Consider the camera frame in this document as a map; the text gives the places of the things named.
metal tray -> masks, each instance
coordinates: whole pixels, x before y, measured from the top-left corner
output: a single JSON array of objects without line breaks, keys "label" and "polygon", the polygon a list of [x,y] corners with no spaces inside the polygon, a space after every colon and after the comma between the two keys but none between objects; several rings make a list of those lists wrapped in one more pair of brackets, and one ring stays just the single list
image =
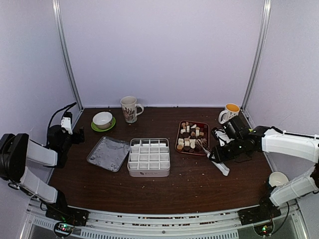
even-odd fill
[{"label": "metal tray", "polygon": [[120,170],[130,152],[130,143],[103,136],[87,157],[87,161],[112,172]]}]

ceramic mug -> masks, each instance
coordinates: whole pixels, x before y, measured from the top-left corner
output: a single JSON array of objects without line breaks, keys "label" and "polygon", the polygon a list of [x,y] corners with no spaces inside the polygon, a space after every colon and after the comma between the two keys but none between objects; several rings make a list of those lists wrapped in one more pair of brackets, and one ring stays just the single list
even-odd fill
[{"label": "ceramic mug", "polygon": [[[126,96],[121,99],[123,115],[127,123],[136,122],[138,120],[138,116],[144,111],[144,107],[141,104],[137,104],[137,101],[138,100],[133,96]],[[142,111],[137,113],[137,107],[140,107]]]},{"label": "ceramic mug", "polygon": [[239,114],[240,108],[235,104],[227,104],[225,110],[219,114],[218,122],[220,124],[226,123],[231,118],[237,116]]}]

white backdrop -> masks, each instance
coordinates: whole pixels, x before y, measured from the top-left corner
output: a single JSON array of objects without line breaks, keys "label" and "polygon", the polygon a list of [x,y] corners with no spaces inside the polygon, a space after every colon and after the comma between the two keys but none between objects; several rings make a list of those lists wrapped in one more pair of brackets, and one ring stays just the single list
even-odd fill
[{"label": "white backdrop", "polygon": [[[272,1],[270,24],[248,113],[256,125],[319,134],[319,2]],[[271,154],[292,179],[313,164]],[[299,200],[312,239],[319,235],[319,196]]]},{"label": "white backdrop", "polygon": [[85,107],[241,104],[263,0],[63,0]]},{"label": "white backdrop", "polygon": [[[28,133],[45,144],[53,113],[75,101],[63,64],[51,1],[0,1],[0,137]],[[79,111],[72,110],[76,119]],[[57,115],[52,122],[61,119]],[[51,171],[32,164],[42,180]],[[0,238],[19,238],[30,198],[0,179]]]}]

wooden table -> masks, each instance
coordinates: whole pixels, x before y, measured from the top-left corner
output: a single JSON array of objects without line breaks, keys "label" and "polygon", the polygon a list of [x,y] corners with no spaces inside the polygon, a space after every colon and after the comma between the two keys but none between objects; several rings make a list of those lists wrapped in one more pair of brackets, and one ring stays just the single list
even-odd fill
[{"label": "wooden table", "polygon": [[[85,127],[85,143],[73,145],[63,169],[55,169],[50,185],[65,193],[68,204],[94,210],[174,214],[211,212],[255,205],[266,192],[264,182],[269,165],[261,153],[253,160],[226,162],[228,177],[204,156],[181,154],[174,149],[182,120],[220,126],[217,108],[145,108],[134,124],[127,124],[121,109],[85,109],[76,129]],[[108,132],[91,129],[93,116],[110,111],[116,126]],[[171,168],[164,178],[135,178],[129,175],[127,160],[117,173],[92,165],[86,158],[102,136],[130,142],[132,138],[169,139]],[[217,142],[211,137],[210,145]]]}]

green plate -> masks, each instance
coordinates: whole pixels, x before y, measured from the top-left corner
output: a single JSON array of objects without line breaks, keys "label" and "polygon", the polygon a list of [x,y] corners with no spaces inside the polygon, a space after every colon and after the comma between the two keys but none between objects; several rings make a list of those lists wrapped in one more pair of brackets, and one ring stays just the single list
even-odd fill
[{"label": "green plate", "polygon": [[97,128],[97,126],[92,122],[92,123],[91,123],[91,128],[92,128],[92,130],[97,131],[97,132],[105,132],[105,131],[108,131],[108,130],[110,130],[111,128],[113,128],[114,125],[115,125],[115,123],[116,123],[116,120],[115,120],[115,118],[113,117],[113,118],[112,118],[112,124],[111,124],[110,127],[106,128],[106,129],[100,129],[100,128]]}]

